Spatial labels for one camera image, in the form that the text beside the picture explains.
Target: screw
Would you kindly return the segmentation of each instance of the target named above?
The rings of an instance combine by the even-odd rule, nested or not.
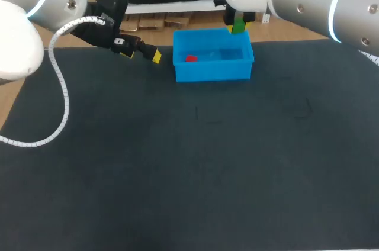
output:
[[[371,14],[377,13],[378,10],[379,10],[379,6],[377,4],[373,4],[368,7],[368,12]]]
[[[303,13],[303,12],[304,12],[304,5],[299,4],[298,7],[297,7],[297,11],[298,11],[299,13]]]
[[[69,10],[74,10],[76,8],[76,1],[69,0],[67,3],[67,7],[69,8]]]
[[[369,41],[369,39],[367,39],[367,38],[362,38],[362,44],[365,45],[365,46],[370,45],[370,41]]]

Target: shelf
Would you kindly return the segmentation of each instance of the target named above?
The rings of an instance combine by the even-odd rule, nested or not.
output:
[[[160,13],[223,10],[225,7],[215,7],[213,0],[171,2],[168,4],[129,4],[126,13]]]

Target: cable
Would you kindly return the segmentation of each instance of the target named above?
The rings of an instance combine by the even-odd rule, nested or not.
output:
[[[65,100],[65,111],[63,113],[63,118],[62,122],[60,122],[59,127],[56,129],[56,131],[49,137],[47,137],[44,140],[40,140],[34,143],[24,143],[21,141],[16,141],[16,140],[10,140],[6,137],[0,136],[0,141],[3,143],[10,144],[12,146],[17,146],[17,147],[39,147],[43,146],[47,143],[50,143],[52,140],[54,140],[64,129],[67,119],[69,117],[69,111],[70,111],[70,100],[69,100],[69,94],[67,92],[67,86],[65,79],[63,78],[63,75],[58,67],[57,61],[54,56],[54,46],[56,42],[58,41],[58,38],[63,35],[65,32],[69,31],[73,27],[83,24],[83,23],[97,23],[99,25],[105,25],[105,21],[100,19],[99,17],[96,16],[87,16],[87,17],[82,17],[78,18],[76,20],[73,20],[66,25],[64,25],[61,29],[57,31],[57,33],[54,34],[53,38],[50,40],[49,48],[47,50],[49,54],[49,59],[52,63],[52,66],[57,74],[57,77],[59,79],[60,86],[62,87],[62,92],[63,92],[63,99]]]

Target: blue box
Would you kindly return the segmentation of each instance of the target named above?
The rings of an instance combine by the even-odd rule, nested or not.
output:
[[[250,79],[254,62],[249,33],[232,35],[226,28],[174,32],[177,82]],[[197,62],[186,62],[188,55]]]

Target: dark gray table mat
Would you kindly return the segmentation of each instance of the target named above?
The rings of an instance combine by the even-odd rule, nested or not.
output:
[[[71,112],[0,144],[0,250],[379,247],[379,68],[330,41],[253,44],[251,81],[57,49]],[[47,58],[1,134],[63,112]]]

